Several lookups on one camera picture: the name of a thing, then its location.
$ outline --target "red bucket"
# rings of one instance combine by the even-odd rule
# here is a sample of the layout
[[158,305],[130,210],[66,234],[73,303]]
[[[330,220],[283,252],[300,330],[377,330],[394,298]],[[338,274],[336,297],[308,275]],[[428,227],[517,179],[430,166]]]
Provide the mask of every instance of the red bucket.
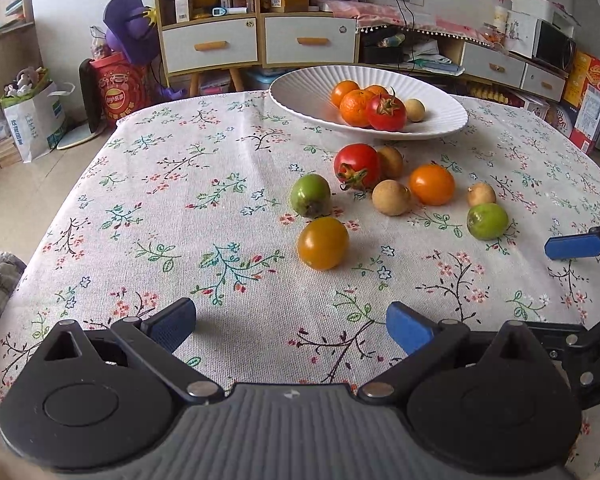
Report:
[[146,88],[146,67],[135,66],[122,52],[91,61],[96,71],[102,108],[109,120],[118,119],[151,105]]

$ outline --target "drawer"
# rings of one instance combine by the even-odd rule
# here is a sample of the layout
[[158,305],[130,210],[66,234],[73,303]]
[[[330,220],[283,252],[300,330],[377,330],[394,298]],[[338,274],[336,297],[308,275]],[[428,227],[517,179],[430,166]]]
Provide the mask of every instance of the drawer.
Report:
[[520,88],[526,65],[524,61],[503,56],[494,50],[466,41],[460,64],[464,66],[464,73],[467,75],[496,81],[514,88]]
[[356,20],[320,16],[265,18],[267,64],[353,63]]
[[258,61],[255,18],[172,28],[163,31],[162,41],[170,73]]
[[553,101],[559,101],[566,81],[546,70],[527,64],[520,88]]

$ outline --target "table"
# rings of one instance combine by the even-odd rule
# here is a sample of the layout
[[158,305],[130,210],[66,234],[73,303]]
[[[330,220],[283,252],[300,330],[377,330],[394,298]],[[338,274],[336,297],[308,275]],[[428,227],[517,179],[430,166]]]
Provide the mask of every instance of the table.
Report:
[[[449,169],[452,203],[400,218],[369,193],[343,192],[333,132],[286,115],[266,92],[193,98],[125,118],[62,205],[0,321],[0,400],[60,319],[84,328],[147,317],[181,297],[198,309],[177,357],[235,381],[347,382],[355,390],[405,357],[384,313],[400,300],[425,316],[497,330],[508,319],[600,320],[600,258],[552,262],[548,237],[600,224],[600,169],[523,110],[458,98],[470,120],[443,139],[392,142],[408,170]],[[327,178],[347,227],[341,266],[304,266],[306,225],[288,204],[307,173]],[[467,231],[464,190],[485,181],[510,217],[497,240]],[[600,468],[600,406],[569,467]]]

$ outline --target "shopping bag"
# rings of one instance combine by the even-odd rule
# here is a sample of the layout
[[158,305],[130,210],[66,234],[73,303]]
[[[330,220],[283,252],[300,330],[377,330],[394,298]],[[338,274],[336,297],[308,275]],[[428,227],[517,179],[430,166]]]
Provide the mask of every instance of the shopping bag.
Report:
[[59,91],[55,83],[40,91],[35,97],[4,109],[4,116],[23,162],[31,162],[54,149],[66,132],[66,115],[60,103],[60,96],[70,95],[75,85],[68,91]]

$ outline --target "ribbed white bowl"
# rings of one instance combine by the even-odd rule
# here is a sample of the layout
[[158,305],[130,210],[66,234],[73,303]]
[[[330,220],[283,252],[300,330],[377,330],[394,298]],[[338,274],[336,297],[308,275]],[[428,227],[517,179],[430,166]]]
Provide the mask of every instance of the ribbed white bowl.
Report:
[[[389,91],[393,88],[402,101],[419,99],[427,115],[421,123],[407,122],[400,132],[349,126],[330,101],[333,87],[345,79],[355,81],[360,88],[374,84]],[[413,77],[368,66],[324,65],[295,70],[276,79],[270,87],[270,93],[271,98],[287,112],[344,134],[356,142],[444,137],[466,126],[469,120],[462,105],[439,88]]]

